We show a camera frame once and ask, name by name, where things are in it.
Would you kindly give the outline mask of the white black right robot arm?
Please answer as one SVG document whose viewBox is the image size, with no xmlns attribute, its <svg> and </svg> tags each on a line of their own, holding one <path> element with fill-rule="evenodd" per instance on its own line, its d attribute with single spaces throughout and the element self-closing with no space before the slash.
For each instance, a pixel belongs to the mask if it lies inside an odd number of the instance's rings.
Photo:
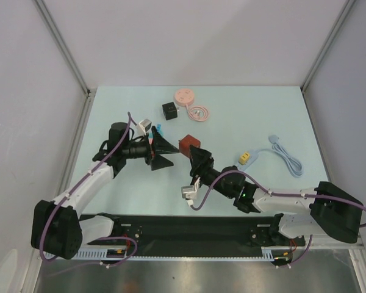
<svg viewBox="0 0 366 293">
<path fill-rule="evenodd" d="M 356 243 L 364 206 L 333 183 L 321 181 L 310 189 L 278 191 L 261 186 L 234 165 L 219 172 L 207 150 L 196 146 L 189 150 L 192 184 L 217 191 L 246 214 L 272 212 L 275 225 L 269 229 L 269 237 L 274 244 L 307 234 Z"/>
</svg>

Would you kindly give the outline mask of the yellow plug adapter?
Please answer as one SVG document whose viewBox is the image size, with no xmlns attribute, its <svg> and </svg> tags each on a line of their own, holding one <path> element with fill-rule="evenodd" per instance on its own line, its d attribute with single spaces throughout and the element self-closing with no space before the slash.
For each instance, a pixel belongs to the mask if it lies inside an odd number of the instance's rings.
<svg viewBox="0 0 366 293">
<path fill-rule="evenodd" d="M 240 157 L 239 157 L 239 164 L 241 165 L 245 165 L 249 159 L 251 157 L 251 154 L 249 152 L 244 152 Z"/>
</svg>

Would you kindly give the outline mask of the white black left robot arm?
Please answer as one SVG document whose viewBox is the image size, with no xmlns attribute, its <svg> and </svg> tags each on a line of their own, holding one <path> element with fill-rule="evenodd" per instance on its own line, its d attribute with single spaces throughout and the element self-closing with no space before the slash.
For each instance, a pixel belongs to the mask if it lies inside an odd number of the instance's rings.
<svg viewBox="0 0 366 293">
<path fill-rule="evenodd" d="M 73 258 L 79 249 L 93 241 L 106 240 L 116 244 L 123 236 L 123 230 L 116 225 L 115 216 L 101 213 L 82 220 L 86 206 L 108 185 L 129 159 L 144 159 L 152 171 L 173 166 L 165 158 L 167 154 L 178 153 L 178 148 L 168 142 L 152 126 L 151 133 L 144 133 L 138 139 L 130 138 L 130 124 L 113 123 L 108 139 L 93 157 L 93 165 L 73 187 L 51 201 L 41 200 L 34 208 L 31 246 L 45 257 Z"/>
</svg>

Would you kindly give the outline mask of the blue plug adapter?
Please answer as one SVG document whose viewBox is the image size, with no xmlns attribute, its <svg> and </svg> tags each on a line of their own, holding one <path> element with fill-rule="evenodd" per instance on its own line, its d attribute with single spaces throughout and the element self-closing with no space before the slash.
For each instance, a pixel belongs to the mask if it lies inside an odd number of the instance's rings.
<svg viewBox="0 0 366 293">
<path fill-rule="evenodd" d="M 162 130 L 162 125 L 160 123 L 157 124 L 156 129 L 157 129 L 157 132 L 163 137 L 164 133 Z"/>
</svg>

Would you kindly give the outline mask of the dark red cube adapter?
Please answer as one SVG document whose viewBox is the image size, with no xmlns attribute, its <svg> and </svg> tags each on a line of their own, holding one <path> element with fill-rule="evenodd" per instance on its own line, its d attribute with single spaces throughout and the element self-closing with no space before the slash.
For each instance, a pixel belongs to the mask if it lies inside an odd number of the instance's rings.
<svg viewBox="0 0 366 293">
<path fill-rule="evenodd" d="M 191 146 L 199 148 L 201 146 L 201 142 L 190 134 L 187 134 L 185 137 L 179 140 L 179 152 L 189 159 L 192 157 L 190 152 Z"/>
</svg>

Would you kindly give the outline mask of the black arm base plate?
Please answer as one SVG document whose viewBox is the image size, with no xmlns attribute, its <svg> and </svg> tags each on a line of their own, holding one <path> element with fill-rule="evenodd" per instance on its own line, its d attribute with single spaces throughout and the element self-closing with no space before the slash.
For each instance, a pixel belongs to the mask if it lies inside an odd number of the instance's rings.
<svg viewBox="0 0 366 293">
<path fill-rule="evenodd" d="M 120 236 L 133 238 L 136 256 L 237 258 L 261 256 L 263 247 L 299 248 L 303 236 L 289 238 L 276 231 L 280 216 L 274 217 L 205 217 L 113 215 L 113 231 L 107 240 L 91 245 L 123 245 Z"/>
</svg>

